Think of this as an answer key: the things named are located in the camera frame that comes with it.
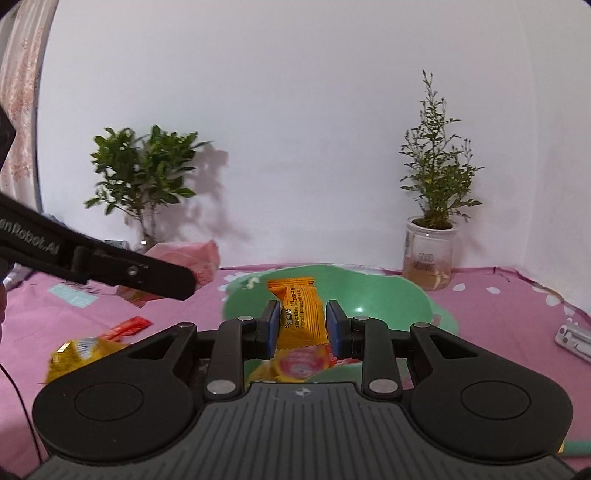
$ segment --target silver screw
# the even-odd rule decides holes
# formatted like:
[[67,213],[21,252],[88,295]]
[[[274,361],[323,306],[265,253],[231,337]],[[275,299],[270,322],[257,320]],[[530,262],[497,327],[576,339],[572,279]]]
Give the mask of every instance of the silver screw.
[[214,395],[224,395],[236,390],[236,384],[230,380],[213,380],[207,384],[207,389]]
[[377,378],[369,383],[369,389],[375,393],[394,393],[398,384],[389,378]]

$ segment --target small-leaved plant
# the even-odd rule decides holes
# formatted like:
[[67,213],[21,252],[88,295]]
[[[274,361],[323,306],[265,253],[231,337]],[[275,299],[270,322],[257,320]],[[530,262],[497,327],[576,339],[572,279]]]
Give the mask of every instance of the small-leaved plant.
[[406,143],[400,151],[410,158],[404,165],[412,172],[400,181],[410,183],[402,189],[418,194],[414,200],[421,206],[423,217],[414,223],[443,230],[452,228],[451,215],[469,218],[460,210],[462,207],[481,205],[478,200],[466,196],[474,175],[484,167],[471,165],[470,140],[464,138],[462,147],[458,148],[454,140],[461,137],[447,134],[446,127],[461,120],[446,117],[447,103],[444,97],[438,99],[438,92],[433,90],[433,74],[427,76],[423,70],[423,82],[427,99],[421,101],[421,123],[407,130]]
[[187,163],[196,149],[209,142],[197,142],[197,132],[179,135],[165,132],[158,125],[152,127],[147,140],[137,138],[130,128],[105,131],[108,136],[95,137],[98,148],[91,155],[95,172],[102,174],[103,180],[96,184],[95,196],[85,206],[104,203],[106,215],[122,210],[139,222],[149,248],[156,243],[155,216],[160,207],[195,195],[183,186],[183,175],[195,170]]

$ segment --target green plate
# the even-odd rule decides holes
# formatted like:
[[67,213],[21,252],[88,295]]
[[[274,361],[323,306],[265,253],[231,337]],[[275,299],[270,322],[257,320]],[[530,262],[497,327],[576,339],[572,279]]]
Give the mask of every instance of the green plate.
[[[267,289],[267,280],[274,278],[314,277],[314,285],[323,304],[337,300],[347,316],[367,315],[381,319],[390,329],[408,330],[415,322],[432,323],[439,315],[439,327],[457,335],[459,328],[453,316],[432,301],[414,283],[402,277],[360,273],[332,265],[305,265],[280,268],[240,277],[228,285],[228,299],[223,308],[225,320],[242,315],[258,317],[269,300],[276,297]],[[245,378],[260,361],[245,363]],[[399,362],[401,376],[408,372]],[[337,382],[361,380],[361,364],[330,368],[310,381]]]

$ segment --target pink plastic bag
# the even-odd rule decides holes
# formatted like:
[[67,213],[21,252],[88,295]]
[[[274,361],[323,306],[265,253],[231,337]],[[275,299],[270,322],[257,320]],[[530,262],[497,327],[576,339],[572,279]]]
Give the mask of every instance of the pink plastic bag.
[[[146,255],[189,268],[197,280],[195,290],[210,283],[220,266],[219,251],[217,250],[217,244],[213,240],[206,243],[166,242],[154,245]],[[150,300],[162,298],[151,293],[122,286],[117,288],[117,295],[137,307],[143,307]]]

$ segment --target curtain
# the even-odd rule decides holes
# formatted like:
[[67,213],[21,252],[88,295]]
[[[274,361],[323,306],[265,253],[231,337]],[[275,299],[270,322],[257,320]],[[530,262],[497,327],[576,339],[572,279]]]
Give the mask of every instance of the curtain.
[[2,28],[12,28],[0,66],[0,105],[17,136],[0,172],[0,191],[35,210],[40,209],[35,140],[38,79],[57,2],[23,0],[2,21]]

